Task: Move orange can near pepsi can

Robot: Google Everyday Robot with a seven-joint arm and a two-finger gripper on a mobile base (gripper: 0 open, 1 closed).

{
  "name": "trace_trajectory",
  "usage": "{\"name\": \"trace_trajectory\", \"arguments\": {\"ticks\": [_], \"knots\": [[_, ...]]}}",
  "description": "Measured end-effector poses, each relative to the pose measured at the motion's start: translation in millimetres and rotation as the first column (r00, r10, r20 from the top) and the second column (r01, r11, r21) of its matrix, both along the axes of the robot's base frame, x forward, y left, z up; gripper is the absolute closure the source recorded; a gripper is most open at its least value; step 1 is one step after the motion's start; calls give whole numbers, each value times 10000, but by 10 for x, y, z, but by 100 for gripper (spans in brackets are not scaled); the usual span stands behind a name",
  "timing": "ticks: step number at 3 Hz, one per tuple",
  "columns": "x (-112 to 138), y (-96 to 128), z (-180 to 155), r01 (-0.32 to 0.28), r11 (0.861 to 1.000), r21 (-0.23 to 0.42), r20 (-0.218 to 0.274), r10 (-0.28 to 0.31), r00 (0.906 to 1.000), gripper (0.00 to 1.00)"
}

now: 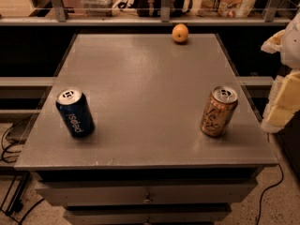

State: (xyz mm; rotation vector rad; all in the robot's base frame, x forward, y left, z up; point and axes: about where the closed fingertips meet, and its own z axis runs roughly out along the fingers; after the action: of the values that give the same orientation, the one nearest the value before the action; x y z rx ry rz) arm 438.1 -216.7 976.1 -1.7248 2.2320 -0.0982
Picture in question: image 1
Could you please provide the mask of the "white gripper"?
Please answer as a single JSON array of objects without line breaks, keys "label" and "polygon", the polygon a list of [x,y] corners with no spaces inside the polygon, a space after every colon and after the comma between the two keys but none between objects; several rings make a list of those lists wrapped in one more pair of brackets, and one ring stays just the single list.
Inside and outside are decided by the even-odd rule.
[{"label": "white gripper", "polygon": [[[261,46],[266,53],[281,53],[281,63],[300,68],[300,13],[290,21],[285,30],[280,30]],[[268,103],[262,115],[262,129],[267,133],[282,130],[300,111],[300,71],[292,71],[285,77],[276,76]]]}]

